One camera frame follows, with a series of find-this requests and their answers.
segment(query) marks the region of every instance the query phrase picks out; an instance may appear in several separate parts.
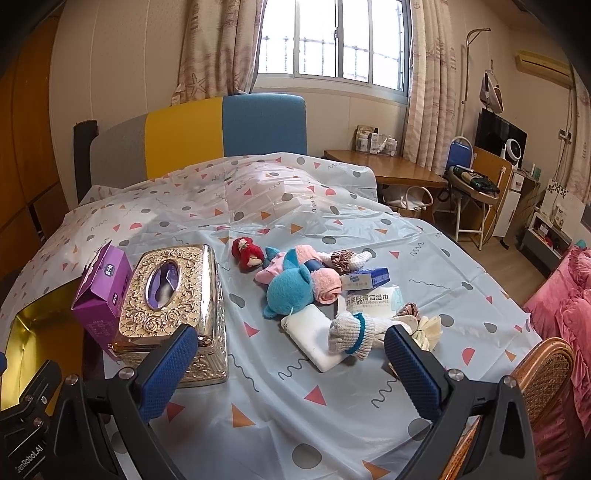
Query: gold box lid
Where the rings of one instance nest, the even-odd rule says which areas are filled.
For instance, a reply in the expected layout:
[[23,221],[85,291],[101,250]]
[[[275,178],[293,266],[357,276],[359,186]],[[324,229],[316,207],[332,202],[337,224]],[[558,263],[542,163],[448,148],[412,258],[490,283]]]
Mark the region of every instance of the gold box lid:
[[[176,285],[168,288],[168,293],[172,290],[170,298],[156,305],[153,279],[159,272],[161,276],[166,269],[173,270],[171,265],[177,269]],[[144,254],[125,295],[113,351],[152,349],[182,323],[197,330],[200,349],[214,346],[217,299],[221,297],[218,285],[215,255],[208,245],[163,248]]]

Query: ceiling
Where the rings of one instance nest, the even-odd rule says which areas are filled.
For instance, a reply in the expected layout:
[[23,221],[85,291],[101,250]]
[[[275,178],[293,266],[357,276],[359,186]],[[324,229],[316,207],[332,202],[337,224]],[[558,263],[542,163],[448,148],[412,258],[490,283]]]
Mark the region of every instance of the ceiling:
[[546,28],[533,15],[522,12],[513,0],[484,0],[498,17],[511,28],[547,33]]

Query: table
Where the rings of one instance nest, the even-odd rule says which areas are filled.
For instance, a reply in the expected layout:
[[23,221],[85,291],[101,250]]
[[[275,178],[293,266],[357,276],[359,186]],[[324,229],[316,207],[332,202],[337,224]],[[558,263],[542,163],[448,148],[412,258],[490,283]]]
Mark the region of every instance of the table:
[[[447,187],[447,180],[416,163],[402,157],[387,157],[352,150],[325,150],[324,156],[329,160],[340,161],[361,167],[369,167],[378,183],[384,185],[409,185],[425,187],[435,198],[440,189]],[[421,213],[421,218],[434,224],[433,205]]]

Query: pink blanket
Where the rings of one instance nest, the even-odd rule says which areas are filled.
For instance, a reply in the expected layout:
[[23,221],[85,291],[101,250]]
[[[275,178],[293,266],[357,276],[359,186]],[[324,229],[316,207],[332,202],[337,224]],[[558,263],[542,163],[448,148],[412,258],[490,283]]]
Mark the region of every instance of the pink blanket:
[[534,431],[538,467],[557,478],[591,430],[591,251],[573,247],[524,310],[543,339],[561,337],[575,355],[570,385]]

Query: purple box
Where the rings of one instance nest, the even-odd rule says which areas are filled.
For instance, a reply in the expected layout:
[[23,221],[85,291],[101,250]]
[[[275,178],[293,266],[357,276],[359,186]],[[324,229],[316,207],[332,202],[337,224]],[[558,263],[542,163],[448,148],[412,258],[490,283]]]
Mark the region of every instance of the purple box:
[[125,252],[109,242],[84,271],[72,303],[76,319],[113,359],[118,358],[109,345],[119,327],[130,279],[131,266]]

